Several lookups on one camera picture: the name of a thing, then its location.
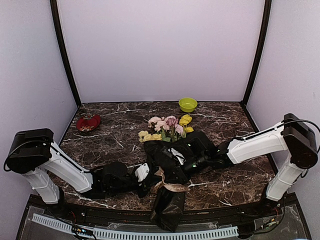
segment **beige ribbon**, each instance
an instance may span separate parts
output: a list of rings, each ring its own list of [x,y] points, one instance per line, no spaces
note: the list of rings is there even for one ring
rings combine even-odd
[[[161,187],[165,187],[171,192],[188,192],[188,187],[179,183],[165,183],[165,171],[159,167],[159,170],[154,174],[160,176],[162,180],[150,189],[150,192],[156,194]]]

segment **yellow flower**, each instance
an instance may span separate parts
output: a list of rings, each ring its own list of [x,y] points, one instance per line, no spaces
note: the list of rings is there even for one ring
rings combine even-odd
[[[187,133],[192,133],[194,131],[194,129],[192,128],[192,126],[188,126],[185,128]]]
[[[153,134],[152,137],[153,137],[153,140],[159,140],[159,141],[162,140],[161,134]]]
[[[149,134],[148,131],[141,131],[138,133],[139,138],[143,138],[145,135],[148,135],[148,134]]]
[[[143,137],[143,141],[146,142],[146,141],[152,141],[152,140],[155,140],[151,134],[147,134]]]
[[[186,115],[183,115],[183,116],[181,117],[181,119],[180,119],[180,121],[179,121],[179,124],[180,124],[181,126],[185,126],[185,125],[189,124],[189,123],[191,122],[191,120],[192,120],[192,117],[189,116],[188,114],[186,114]]]

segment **green leaf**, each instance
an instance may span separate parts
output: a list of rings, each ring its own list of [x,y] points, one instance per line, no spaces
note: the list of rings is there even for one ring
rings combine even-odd
[[[166,134],[165,134],[165,132],[164,131],[162,131],[161,132],[161,138],[162,138],[162,140],[164,141],[165,140],[165,138],[166,138]]]

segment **black post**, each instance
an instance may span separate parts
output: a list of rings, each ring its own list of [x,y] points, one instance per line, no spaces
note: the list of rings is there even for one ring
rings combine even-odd
[[[268,29],[268,23],[269,23],[269,17],[270,17],[270,11],[271,11],[271,3],[272,0],[265,0],[264,2],[264,10],[263,10],[263,16],[262,16],[262,23],[261,23],[261,29],[260,29],[260,35],[258,40],[258,45],[256,47],[256,52],[254,56],[254,61],[248,81],[248,85],[246,86],[245,94],[243,97],[243,104],[244,106],[247,106],[250,94],[252,92],[252,88],[254,87],[255,79],[257,76],[262,51],[264,49],[266,35],[267,35],[267,29]]]
[[[59,49],[60,49],[60,54],[62,58],[62,62],[64,65],[65,73],[68,78],[68,82],[73,94],[74,101],[78,107],[81,106],[81,100],[79,97],[79,93],[77,90],[77,86],[75,83],[74,76],[71,71],[70,63],[69,63],[69,58],[67,55],[67,50],[66,50],[66,45],[64,41],[64,36],[62,34],[62,29],[61,29],[61,23],[60,23],[60,18],[59,18],[59,12],[58,12],[58,4],[57,0],[50,0],[50,5],[51,5],[51,12],[52,12],[52,18],[53,18],[53,24],[54,24],[54,29],[55,29],[55,34],[56,34],[56,39],[58,41]]]

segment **bouquet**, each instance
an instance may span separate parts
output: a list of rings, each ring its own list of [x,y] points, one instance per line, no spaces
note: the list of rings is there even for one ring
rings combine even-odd
[[[148,121],[148,127],[154,129],[156,133],[151,134],[148,131],[139,132],[139,141],[166,141],[176,142],[181,138],[185,138],[187,133],[191,133],[194,129],[188,124],[192,121],[192,117],[188,114],[180,119],[175,116],[158,117],[154,116]]]

